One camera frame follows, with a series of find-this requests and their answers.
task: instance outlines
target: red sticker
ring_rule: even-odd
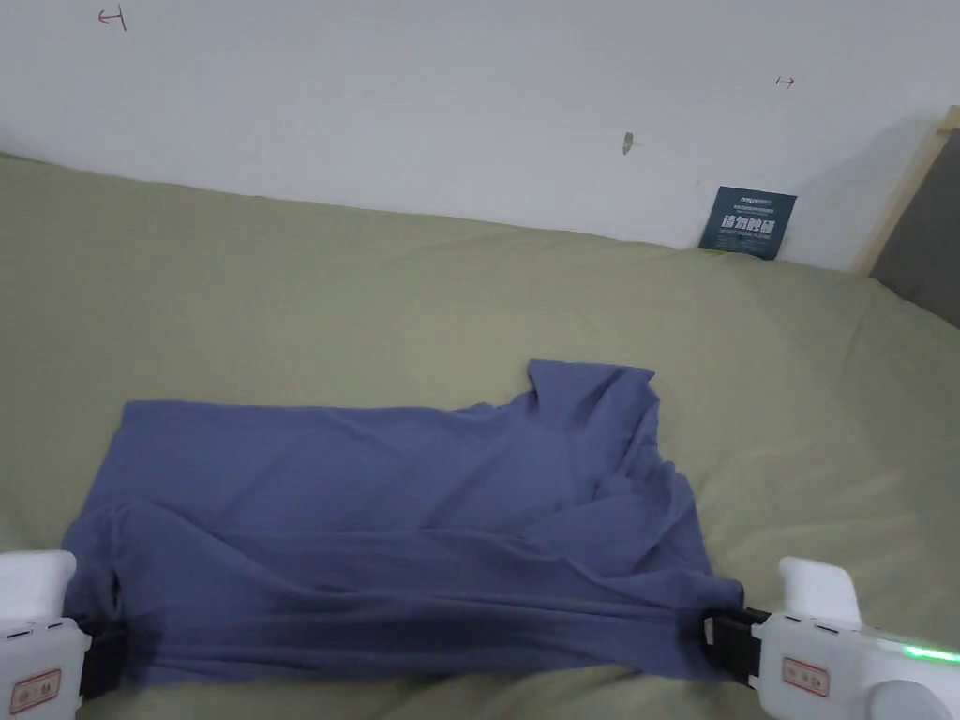
[[[799,660],[783,659],[783,681],[822,698],[830,694],[829,672]]]
[[[49,703],[60,694],[61,670],[51,670],[42,675],[21,680],[13,686],[10,697],[10,714],[16,715],[38,705]]]

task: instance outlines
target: white wall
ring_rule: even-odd
[[[127,32],[108,0],[4,3],[0,150],[675,247],[718,185],[776,190],[781,256],[847,268],[960,102],[957,0],[122,7]]]

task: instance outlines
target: green led light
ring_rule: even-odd
[[[939,660],[940,662],[960,663],[960,655],[945,653],[943,650],[930,650],[925,647],[905,647],[903,652],[917,660]]]

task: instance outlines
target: dark blue card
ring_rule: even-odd
[[[700,247],[773,260],[796,201],[796,195],[721,187]]]

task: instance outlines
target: green bedsheet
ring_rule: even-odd
[[[0,159],[0,540],[54,547],[129,398],[456,407],[531,357],[657,371],[719,573],[852,573],[866,620],[960,645],[960,331],[858,276],[576,233],[241,198]],[[83,718],[755,718],[616,668],[176,687]]]

